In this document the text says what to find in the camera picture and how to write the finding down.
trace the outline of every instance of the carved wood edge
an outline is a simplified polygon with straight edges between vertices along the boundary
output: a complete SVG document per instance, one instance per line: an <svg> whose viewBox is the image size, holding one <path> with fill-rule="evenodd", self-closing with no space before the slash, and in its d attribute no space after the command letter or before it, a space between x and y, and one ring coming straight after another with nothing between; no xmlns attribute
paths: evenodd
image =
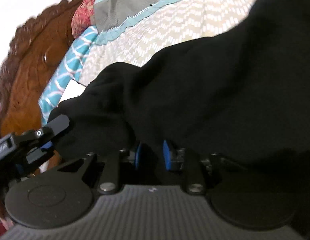
<svg viewBox="0 0 310 240"><path fill-rule="evenodd" d="M16 29L14 38L10 43L7 58L0 68L0 130L2 121L7 113L11 89L19 69L20 61L30 49L33 41L53 19L63 14L68 9L80 5L83 0L62 0L59 4L46 8L36 18L32 17L24 25Z"/></svg>

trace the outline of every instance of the screw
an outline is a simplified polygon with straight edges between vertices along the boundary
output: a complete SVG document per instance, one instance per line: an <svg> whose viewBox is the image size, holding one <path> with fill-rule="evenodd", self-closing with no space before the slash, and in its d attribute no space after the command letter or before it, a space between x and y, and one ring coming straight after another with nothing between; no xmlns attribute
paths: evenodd
<svg viewBox="0 0 310 240"><path fill-rule="evenodd" d="M189 185L188 190L192 193L200 193L204 190L204 187L202 184L191 184Z"/></svg>
<svg viewBox="0 0 310 240"><path fill-rule="evenodd" d="M108 191L114 190L116 188L116 185L111 182L105 182L105 183L102 183L99 187L102 191L108 192Z"/></svg>

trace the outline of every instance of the pillow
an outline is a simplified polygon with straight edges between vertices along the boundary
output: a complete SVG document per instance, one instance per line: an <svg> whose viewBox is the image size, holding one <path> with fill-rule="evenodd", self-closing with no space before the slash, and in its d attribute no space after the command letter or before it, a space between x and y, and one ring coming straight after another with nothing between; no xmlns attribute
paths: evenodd
<svg viewBox="0 0 310 240"><path fill-rule="evenodd" d="M74 38L78 38L87 27L94 24L94 22L92 22L92 16L94 16L94 2L95 0L84 0L77 8L71 22Z"/></svg>

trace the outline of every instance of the black fabric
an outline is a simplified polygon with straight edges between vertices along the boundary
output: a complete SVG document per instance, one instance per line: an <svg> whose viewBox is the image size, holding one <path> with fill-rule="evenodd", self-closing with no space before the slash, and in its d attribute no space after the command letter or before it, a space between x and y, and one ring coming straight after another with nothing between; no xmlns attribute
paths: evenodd
<svg viewBox="0 0 310 240"><path fill-rule="evenodd" d="M226 33L162 49L144 67L114 63L50 120L65 159L164 139L259 163L310 151L310 0L257 0Z"/></svg>

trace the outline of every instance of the black circular disc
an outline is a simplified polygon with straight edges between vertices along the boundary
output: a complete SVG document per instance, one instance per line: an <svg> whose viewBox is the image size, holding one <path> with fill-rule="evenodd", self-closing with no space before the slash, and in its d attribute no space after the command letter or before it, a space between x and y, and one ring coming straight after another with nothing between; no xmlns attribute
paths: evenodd
<svg viewBox="0 0 310 240"><path fill-rule="evenodd" d="M93 194L74 173L55 172L17 184L7 193L7 212L29 228L48 229L79 219L90 208Z"/></svg>
<svg viewBox="0 0 310 240"><path fill-rule="evenodd" d="M274 178L239 173L218 184L210 203L226 221L251 230L270 230L287 224L295 214L295 194Z"/></svg>

